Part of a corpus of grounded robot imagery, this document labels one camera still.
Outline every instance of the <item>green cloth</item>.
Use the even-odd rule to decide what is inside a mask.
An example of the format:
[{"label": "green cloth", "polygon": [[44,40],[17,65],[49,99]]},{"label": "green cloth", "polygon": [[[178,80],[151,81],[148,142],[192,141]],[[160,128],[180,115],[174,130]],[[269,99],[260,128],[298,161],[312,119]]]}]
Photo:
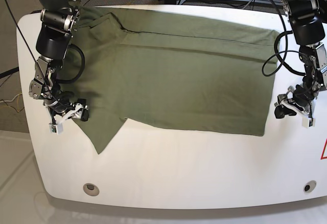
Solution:
[{"label": "green cloth", "polygon": [[[130,118],[159,128],[262,136],[274,77],[262,64],[277,32],[182,14],[82,8],[73,43],[83,75],[63,85],[87,99],[74,120],[101,153]],[[71,50],[59,78],[78,72]],[[272,72],[276,60],[267,64]]]}]

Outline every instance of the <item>gray floor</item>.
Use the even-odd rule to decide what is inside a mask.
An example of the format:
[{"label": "gray floor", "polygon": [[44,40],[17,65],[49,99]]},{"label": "gray floor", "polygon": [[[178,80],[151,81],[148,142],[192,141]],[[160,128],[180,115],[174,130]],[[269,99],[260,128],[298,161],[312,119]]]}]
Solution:
[{"label": "gray floor", "polygon": [[[19,20],[22,16],[31,13],[34,10],[41,9],[41,4],[38,0],[8,0],[10,7]],[[162,4],[158,0],[91,0],[88,6],[104,6],[104,5],[126,5],[126,4]],[[222,4],[204,4],[204,3],[189,3],[185,5],[205,5],[212,7],[229,7]],[[274,12],[271,8],[254,7],[256,11]],[[8,69],[18,66],[17,48],[16,48],[16,29],[10,15],[5,7],[3,0],[0,0],[0,52],[2,60],[0,65],[0,73]],[[16,94],[21,92],[19,74],[13,74],[3,86],[0,87],[0,99],[11,100]],[[10,105],[21,109],[24,104],[22,98]],[[0,130],[28,132],[25,111],[17,113],[14,109],[6,107],[0,103]]]}]

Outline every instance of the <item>white tabletop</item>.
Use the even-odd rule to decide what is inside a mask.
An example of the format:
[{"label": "white tabletop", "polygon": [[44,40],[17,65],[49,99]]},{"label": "white tabletop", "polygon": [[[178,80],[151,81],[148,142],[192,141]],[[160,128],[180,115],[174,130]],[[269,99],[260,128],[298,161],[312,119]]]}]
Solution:
[{"label": "white tabletop", "polygon": [[[198,6],[128,7],[283,30],[278,15],[270,13]],[[19,25],[37,58],[39,14],[24,16]],[[289,49],[298,50],[294,38],[289,39]],[[327,195],[327,160],[321,160],[326,142],[327,94],[318,96],[314,128],[301,127],[299,116],[275,119],[273,104],[277,95],[285,93],[289,85],[301,83],[300,77],[284,67],[276,74],[263,137],[159,129],[128,120],[98,155],[72,120],[64,124],[63,134],[49,133],[49,115],[42,101],[28,95],[34,62],[19,35],[17,46],[31,139],[44,186],[53,197],[138,208],[215,209]],[[287,63],[303,71],[296,54],[290,53]],[[312,180],[317,187],[304,193],[305,184]],[[98,186],[100,194],[86,195],[86,183]]]}]

